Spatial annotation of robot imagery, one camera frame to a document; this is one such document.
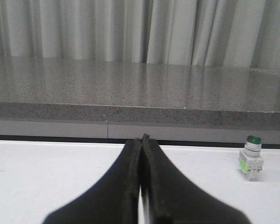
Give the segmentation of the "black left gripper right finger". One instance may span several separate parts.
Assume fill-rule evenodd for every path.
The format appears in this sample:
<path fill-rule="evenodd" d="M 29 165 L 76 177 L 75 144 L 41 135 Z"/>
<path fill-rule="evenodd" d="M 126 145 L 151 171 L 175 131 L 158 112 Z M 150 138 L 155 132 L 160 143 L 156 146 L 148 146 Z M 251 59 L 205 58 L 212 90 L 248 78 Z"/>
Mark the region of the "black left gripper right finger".
<path fill-rule="evenodd" d="M 147 224 L 248 224 L 246 215 L 191 182 L 144 134 L 141 193 Z"/>

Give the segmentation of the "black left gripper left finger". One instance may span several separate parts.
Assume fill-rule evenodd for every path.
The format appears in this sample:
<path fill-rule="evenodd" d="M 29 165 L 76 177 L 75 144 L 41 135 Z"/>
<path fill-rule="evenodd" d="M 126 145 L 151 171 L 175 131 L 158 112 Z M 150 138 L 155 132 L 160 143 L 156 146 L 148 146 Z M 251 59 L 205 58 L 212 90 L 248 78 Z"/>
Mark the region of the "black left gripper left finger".
<path fill-rule="evenodd" d="M 140 153 L 140 140 L 127 140 L 108 171 L 81 196 L 50 213 L 44 223 L 138 223 Z"/>

